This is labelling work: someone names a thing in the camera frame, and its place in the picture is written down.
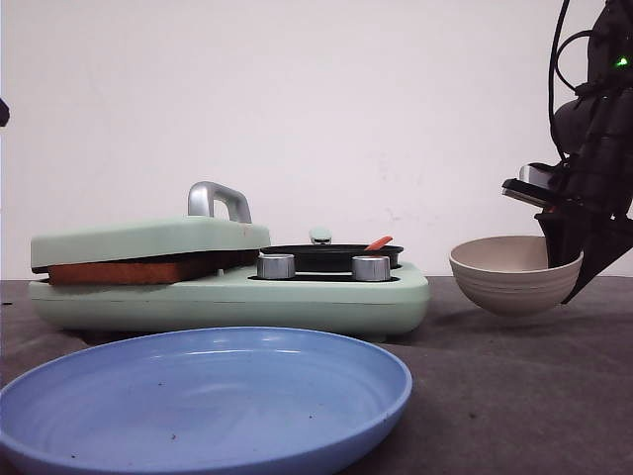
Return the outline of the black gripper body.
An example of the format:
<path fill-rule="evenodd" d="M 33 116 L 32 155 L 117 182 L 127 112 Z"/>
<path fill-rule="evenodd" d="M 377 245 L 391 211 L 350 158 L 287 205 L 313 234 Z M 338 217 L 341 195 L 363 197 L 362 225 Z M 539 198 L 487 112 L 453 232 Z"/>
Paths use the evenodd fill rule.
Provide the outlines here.
<path fill-rule="evenodd" d="M 554 190 L 524 183 L 517 177 L 505 180 L 501 192 L 541 212 L 587 213 L 592 221 L 629 218 L 632 205 L 630 142 L 586 144 L 557 166 L 561 179 Z"/>

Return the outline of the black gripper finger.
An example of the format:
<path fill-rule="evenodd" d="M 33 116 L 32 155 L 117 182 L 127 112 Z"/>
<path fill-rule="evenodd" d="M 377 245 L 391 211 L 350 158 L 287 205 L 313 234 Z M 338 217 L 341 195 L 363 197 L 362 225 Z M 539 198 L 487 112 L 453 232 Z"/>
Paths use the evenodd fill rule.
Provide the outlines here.
<path fill-rule="evenodd" d="M 568 304 L 600 272 L 632 249 L 632 220 L 609 219 L 598 232 L 592 233 L 583 248 L 583 263 L 576 284 L 562 301 Z"/>
<path fill-rule="evenodd" d="M 0 127 L 6 127 L 10 120 L 10 109 L 3 99 L 0 99 Z"/>
<path fill-rule="evenodd" d="M 587 213 L 541 212 L 534 216 L 546 241 L 548 266 L 561 267 L 587 252 L 591 217 Z"/>

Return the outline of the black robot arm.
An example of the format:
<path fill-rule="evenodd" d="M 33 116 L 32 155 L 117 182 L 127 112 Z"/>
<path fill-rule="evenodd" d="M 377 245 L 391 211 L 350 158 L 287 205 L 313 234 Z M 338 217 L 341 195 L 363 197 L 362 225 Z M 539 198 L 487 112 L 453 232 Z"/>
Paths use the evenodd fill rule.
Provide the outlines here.
<path fill-rule="evenodd" d="M 548 108 L 560 160 L 532 162 L 501 185 L 503 195 L 540 208 L 548 264 L 580 260 L 570 302 L 632 248 L 632 4 L 607 1 L 591 29 L 554 38 L 548 79 L 562 76 L 565 47 L 588 41 L 588 76 L 575 99 Z"/>

